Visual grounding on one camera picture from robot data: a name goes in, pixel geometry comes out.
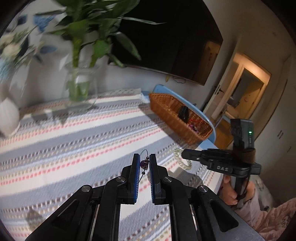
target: purple bead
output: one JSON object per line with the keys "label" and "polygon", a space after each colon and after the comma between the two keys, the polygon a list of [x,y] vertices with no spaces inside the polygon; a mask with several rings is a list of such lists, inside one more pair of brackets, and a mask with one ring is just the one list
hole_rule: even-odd
{"label": "purple bead", "polygon": [[144,170],[147,170],[147,169],[148,169],[148,162],[147,162],[147,160],[142,160],[142,161],[140,162],[140,167],[141,167],[142,169],[144,169]]}

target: chair backrest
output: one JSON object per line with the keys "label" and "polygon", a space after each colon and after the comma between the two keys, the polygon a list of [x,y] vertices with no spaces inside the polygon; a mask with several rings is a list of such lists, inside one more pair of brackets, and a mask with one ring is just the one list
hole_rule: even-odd
{"label": "chair backrest", "polygon": [[176,97],[178,100],[180,100],[182,103],[184,103],[185,106],[190,108],[192,111],[197,113],[201,118],[203,118],[205,121],[207,121],[210,126],[213,128],[212,134],[209,136],[208,140],[214,144],[216,140],[216,131],[215,127],[213,126],[212,122],[206,117],[206,115],[199,110],[196,106],[191,104],[188,100],[184,99],[182,96],[178,95],[174,91],[170,90],[169,88],[163,86],[163,85],[157,85],[155,86],[153,93],[165,93],[165,94],[171,94],[172,96]]}

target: plant stem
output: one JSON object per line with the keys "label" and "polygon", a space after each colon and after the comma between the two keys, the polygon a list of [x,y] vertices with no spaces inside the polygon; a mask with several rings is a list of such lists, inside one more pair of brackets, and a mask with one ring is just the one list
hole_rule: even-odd
{"label": "plant stem", "polygon": [[73,38],[73,67],[78,68],[82,39]]}
{"label": "plant stem", "polygon": [[91,56],[91,63],[90,63],[90,65],[89,65],[90,68],[93,68],[93,67],[95,66],[97,59],[98,59],[98,58],[96,58],[96,57],[94,56],[94,54]]}

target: glass vase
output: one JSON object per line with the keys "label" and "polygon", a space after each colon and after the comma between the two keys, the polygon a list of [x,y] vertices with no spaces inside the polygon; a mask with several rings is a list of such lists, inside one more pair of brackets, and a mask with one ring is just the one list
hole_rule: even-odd
{"label": "glass vase", "polygon": [[78,68],[74,68],[71,62],[66,64],[65,68],[68,71],[65,82],[69,98],[67,108],[75,112],[90,109],[97,100],[95,72],[98,66],[89,68],[88,62],[81,62]]}

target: white vase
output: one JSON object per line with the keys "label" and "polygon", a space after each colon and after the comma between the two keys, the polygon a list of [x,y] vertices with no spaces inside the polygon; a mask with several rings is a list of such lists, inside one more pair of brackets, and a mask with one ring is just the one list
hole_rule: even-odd
{"label": "white vase", "polygon": [[0,84],[0,132],[5,137],[14,135],[20,127],[20,112],[8,96],[7,83]]}

